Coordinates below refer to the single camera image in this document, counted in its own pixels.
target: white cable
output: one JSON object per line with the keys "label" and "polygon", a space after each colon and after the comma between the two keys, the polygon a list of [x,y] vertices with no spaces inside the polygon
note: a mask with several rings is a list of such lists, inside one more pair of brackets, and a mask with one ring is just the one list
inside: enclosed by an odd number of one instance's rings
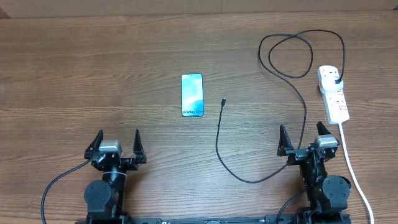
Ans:
{"label": "white cable", "polygon": [[350,172],[351,176],[353,177],[353,181],[355,183],[356,189],[358,190],[358,192],[361,195],[363,201],[365,202],[366,208],[368,208],[371,224],[374,224],[373,212],[372,212],[371,205],[369,204],[368,200],[365,197],[365,194],[363,194],[361,188],[359,187],[358,181],[356,180],[356,177],[355,177],[355,174],[354,174],[354,170],[351,167],[351,163],[349,161],[347,147],[346,147],[346,140],[344,138],[343,125],[341,123],[339,123],[338,124],[338,128],[340,130],[341,141],[343,142],[344,156],[346,158],[346,162],[347,162],[347,166],[348,166],[349,172]]}

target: black cable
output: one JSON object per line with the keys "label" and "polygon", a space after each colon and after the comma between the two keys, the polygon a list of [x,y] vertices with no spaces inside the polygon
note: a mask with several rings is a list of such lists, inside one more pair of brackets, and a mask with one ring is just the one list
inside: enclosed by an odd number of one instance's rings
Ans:
{"label": "black cable", "polygon": [[51,181],[51,182],[49,183],[49,185],[47,186],[47,188],[46,188],[45,191],[44,191],[44,194],[43,194],[43,197],[42,197],[42,203],[41,203],[41,206],[40,206],[40,212],[41,212],[41,214],[42,214],[42,221],[43,221],[43,224],[47,224],[47,222],[45,222],[45,217],[44,217],[44,200],[45,200],[45,196],[46,196],[47,193],[49,192],[51,186],[52,186],[54,183],[56,183],[57,180],[61,179],[62,177],[64,177],[64,176],[70,174],[71,172],[73,172],[73,171],[75,171],[75,170],[78,170],[78,169],[82,168],[83,166],[87,165],[87,163],[91,162],[91,159],[92,159],[92,158],[88,159],[86,162],[84,162],[84,163],[82,163],[82,164],[76,166],[75,168],[71,169],[70,171],[64,172],[63,174],[59,175],[58,177],[56,177],[55,179],[53,179],[53,181]]}
{"label": "black cable", "polygon": [[296,198],[298,198],[299,196],[301,196],[304,192],[305,192],[305,190],[299,192],[297,195],[294,195],[291,199],[289,199],[289,200],[284,204],[284,206],[282,206],[282,208],[280,208],[280,210],[279,210],[279,212],[278,212],[278,215],[276,216],[276,224],[279,224],[280,215],[281,215],[282,212],[285,210],[286,206],[287,206],[288,204],[290,204],[291,202],[293,202]]}
{"label": "black cable", "polygon": [[317,163],[317,158],[315,157],[315,152],[312,151],[312,157],[313,157],[313,168],[314,168],[314,177],[315,181],[314,184],[317,184],[317,179],[318,179],[318,163]]}
{"label": "black cable", "polygon": [[315,213],[318,213],[318,211],[316,211],[316,210],[314,210],[314,211],[312,211],[312,212],[310,212],[309,214],[308,214],[308,217],[310,218],[313,214],[315,214]]}
{"label": "black cable", "polygon": [[[258,51],[258,57],[259,57],[259,61],[260,61],[261,65],[262,65],[269,73],[275,75],[276,77],[280,78],[281,80],[283,80],[283,81],[285,81],[287,84],[289,84],[289,85],[294,89],[294,91],[298,94],[298,97],[300,97],[301,101],[303,102],[303,107],[304,107],[303,128],[302,128],[302,131],[301,131],[300,141],[298,142],[298,147],[297,147],[297,149],[300,148],[301,143],[302,143],[302,140],[303,140],[304,129],[305,129],[305,121],[306,121],[306,119],[307,119],[307,106],[306,106],[306,104],[305,104],[304,98],[301,96],[301,94],[300,94],[299,91],[296,89],[296,87],[294,87],[293,84],[291,84],[289,81],[287,81],[285,78],[283,78],[283,77],[280,76],[280,75],[283,75],[283,76],[288,77],[288,78],[302,78],[302,77],[304,77],[304,76],[311,70],[311,66],[312,66],[312,62],[313,62],[313,50],[312,50],[312,46],[311,46],[311,44],[310,44],[308,41],[306,41],[305,39],[303,39],[303,38],[301,38],[301,37],[298,36],[298,35],[303,34],[303,33],[306,33],[306,32],[328,32],[328,33],[337,35],[338,38],[341,40],[341,44],[343,45],[343,68],[341,69],[341,76],[340,76],[340,78],[336,80],[336,83],[340,83],[341,80],[342,80],[342,78],[343,78],[343,74],[344,74],[345,60],[346,60],[346,49],[345,49],[345,45],[344,45],[343,38],[341,38],[341,36],[338,35],[338,34],[335,33],[335,32],[328,31],[328,30],[320,30],[320,29],[317,29],[317,30],[305,30],[305,31],[302,31],[302,32],[298,32],[298,33],[296,33],[296,34],[271,34],[271,35],[265,36],[265,37],[260,41],[260,46],[259,46],[259,51]],[[262,59],[261,59],[261,45],[262,45],[262,43],[264,42],[264,40],[267,39],[268,37],[277,37],[277,36],[287,36],[287,37],[286,37],[285,39],[279,41],[278,43],[276,43],[276,44],[270,49],[270,51],[269,51],[269,53],[268,53],[268,61],[269,61],[269,64],[271,65],[271,67],[272,67],[277,73],[279,73],[279,75],[276,74],[275,72],[269,70],[269,69],[266,67],[266,65],[264,64],[264,62],[262,62]],[[288,75],[288,74],[285,74],[285,73],[279,71],[278,69],[275,68],[274,64],[272,64],[272,62],[271,62],[271,52],[272,52],[272,50],[273,50],[276,46],[278,46],[279,44],[281,44],[281,43],[283,43],[284,41],[289,40],[289,39],[291,39],[291,38],[298,38],[298,39],[304,41],[304,42],[310,47],[310,51],[311,51],[310,66],[308,67],[307,71],[306,71],[303,75],[297,76],[297,77],[294,77],[294,76],[291,76],[291,75]]]}
{"label": "black cable", "polygon": [[279,170],[277,170],[277,171],[274,172],[273,174],[271,174],[271,175],[269,175],[269,176],[267,176],[267,177],[265,177],[265,178],[263,178],[263,179],[261,179],[261,180],[249,181],[249,180],[244,180],[244,179],[238,177],[237,175],[235,175],[235,174],[225,165],[225,163],[223,162],[223,160],[222,160],[222,158],[221,158],[221,156],[220,156],[220,154],[219,154],[219,152],[218,152],[218,135],[219,135],[219,133],[220,133],[221,115],[223,114],[223,108],[224,108],[225,103],[226,103],[226,98],[223,98],[223,100],[221,101],[221,111],[220,111],[220,118],[218,119],[217,137],[216,137],[216,152],[217,152],[217,156],[218,156],[218,159],[220,160],[221,164],[224,166],[224,168],[225,168],[232,176],[234,176],[234,177],[237,178],[238,180],[240,180],[240,181],[242,181],[242,182],[245,182],[245,183],[248,183],[248,184],[256,184],[256,183],[263,182],[263,181],[265,181],[265,180],[267,180],[267,179],[273,177],[274,175],[276,175],[277,173],[279,173],[281,170],[285,169],[285,167],[287,167],[287,164],[285,164],[282,168],[280,168]]}

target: power strip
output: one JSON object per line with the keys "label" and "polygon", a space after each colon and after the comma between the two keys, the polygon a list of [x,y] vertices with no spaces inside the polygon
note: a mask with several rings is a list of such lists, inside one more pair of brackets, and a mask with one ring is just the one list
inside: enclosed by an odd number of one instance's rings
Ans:
{"label": "power strip", "polygon": [[343,132],[343,122],[349,120],[347,102],[343,93],[343,81],[335,83],[335,80],[339,77],[338,70],[336,67],[330,65],[321,66],[318,69],[319,88],[322,92],[323,103],[325,104],[326,115],[328,117],[329,124],[338,124],[341,142],[343,144],[344,155],[346,158],[349,172],[353,178],[355,187],[361,195],[366,208],[369,211],[370,224],[374,223],[372,208],[359,187],[358,181],[356,180],[354,170],[351,166],[348,157],[348,151],[346,146],[346,140]]}

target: phone screen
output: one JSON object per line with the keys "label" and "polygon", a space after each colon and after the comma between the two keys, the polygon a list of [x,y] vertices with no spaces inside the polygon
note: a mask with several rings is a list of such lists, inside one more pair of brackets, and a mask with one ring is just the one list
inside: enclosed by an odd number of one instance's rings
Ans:
{"label": "phone screen", "polygon": [[182,116],[203,116],[205,114],[202,74],[181,76],[181,104]]}

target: table surface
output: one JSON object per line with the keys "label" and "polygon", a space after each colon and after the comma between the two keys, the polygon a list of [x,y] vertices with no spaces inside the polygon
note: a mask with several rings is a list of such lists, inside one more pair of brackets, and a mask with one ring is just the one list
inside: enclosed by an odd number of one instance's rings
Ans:
{"label": "table surface", "polygon": [[[128,173],[125,210],[133,217],[277,213],[303,189],[299,168],[260,184],[232,177],[215,152],[220,103],[227,97],[219,149],[231,170],[256,180],[282,167],[279,126],[285,124],[297,147],[303,106],[288,84],[260,66],[257,48],[265,35],[307,29],[333,30],[345,40],[349,155],[376,223],[396,223],[397,23],[397,11],[0,20],[0,223],[41,223],[47,184],[84,162],[100,129],[105,139],[119,139],[127,156],[135,129],[141,132],[148,162]],[[341,69],[342,50],[334,35],[302,36],[313,46],[313,68],[290,81],[308,107],[305,146],[317,135],[316,123],[327,123],[317,68]],[[280,39],[264,43],[264,57]],[[279,70],[300,75],[310,52],[290,40],[272,59]],[[204,117],[181,117],[183,73],[204,76]],[[337,126],[327,128],[340,138]],[[326,169],[351,180],[341,148]],[[83,192],[100,178],[86,166],[59,180],[47,195],[48,223],[84,220]],[[299,206],[305,197],[285,212]],[[348,206],[353,223],[368,222],[355,187]]]}

